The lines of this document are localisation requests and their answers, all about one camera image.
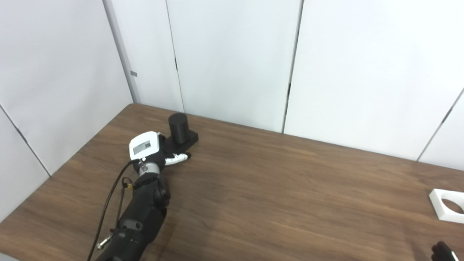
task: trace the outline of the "white panel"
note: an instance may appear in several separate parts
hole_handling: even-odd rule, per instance
[[[0,110],[0,222],[32,194],[48,175]]]
[[[300,0],[168,0],[185,112],[281,131]]]
[[[132,102],[101,1],[0,1],[0,102],[50,173]]]
[[[285,133],[416,160],[464,86],[463,5],[306,1]]]
[[[461,96],[452,112],[430,142],[421,162],[464,170],[464,98]]]
[[[165,0],[108,3],[127,67],[137,73],[137,77],[130,76],[137,102],[183,111]]]

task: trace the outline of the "black cylindrical object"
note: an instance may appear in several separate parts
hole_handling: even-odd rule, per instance
[[[190,139],[187,115],[175,113],[169,117],[168,121],[173,141],[177,144],[186,143]]]

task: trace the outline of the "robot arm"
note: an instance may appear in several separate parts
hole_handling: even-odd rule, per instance
[[[185,151],[198,141],[198,134],[188,129],[185,114],[172,115],[169,123],[172,136],[168,139],[159,132],[149,131],[130,142],[130,159],[138,162],[133,166],[140,176],[132,185],[132,200],[116,227],[97,245],[97,249],[107,247],[96,261],[139,261],[147,245],[158,235],[171,198],[161,171],[167,165],[189,159],[191,155]]]

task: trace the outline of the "black cable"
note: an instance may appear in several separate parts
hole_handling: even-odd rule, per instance
[[[117,228],[117,224],[119,222],[119,216],[121,215],[121,209],[122,209],[122,203],[124,202],[124,194],[125,194],[125,189],[129,187],[129,185],[133,186],[134,183],[132,180],[128,177],[122,177],[121,180],[121,199],[119,200],[119,207],[117,208],[117,214],[116,214],[116,222],[115,222],[115,227],[114,229]]]
[[[90,261],[92,259],[93,251],[95,250],[95,246],[97,245],[98,237],[100,236],[100,231],[102,230],[102,225],[103,225],[103,220],[105,219],[106,209],[108,208],[108,204],[110,202],[111,196],[113,195],[113,192],[115,191],[115,188],[117,186],[117,183],[118,183],[119,179],[121,179],[121,176],[124,174],[124,172],[126,171],[126,169],[130,165],[132,165],[134,163],[137,163],[139,161],[140,161],[139,159],[136,159],[136,160],[131,160],[131,161],[127,162],[127,164],[124,166],[124,168],[121,170],[121,172],[117,176],[117,179],[115,180],[115,183],[113,184],[113,187],[111,188],[110,193],[108,194],[108,197],[106,198],[105,204],[103,205],[102,215],[100,216],[100,222],[98,223],[97,234],[95,235],[95,239],[93,241],[92,248],[90,249],[89,256],[87,257],[87,261]]]
[[[121,214],[122,202],[124,201],[124,190],[125,190],[125,187],[123,185],[122,188],[121,188],[121,199],[119,200],[119,207],[117,208],[116,223],[115,223],[115,228],[114,229],[117,228],[117,223],[119,221],[119,215]]]

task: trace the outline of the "wooden table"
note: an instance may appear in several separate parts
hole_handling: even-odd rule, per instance
[[[0,224],[0,252],[85,260],[129,141],[169,134],[171,113],[124,109]],[[464,259],[464,225],[439,221],[428,199],[433,188],[464,190],[462,171],[203,117],[189,123],[200,141],[164,171],[173,196],[142,260],[429,261],[439,240]]]

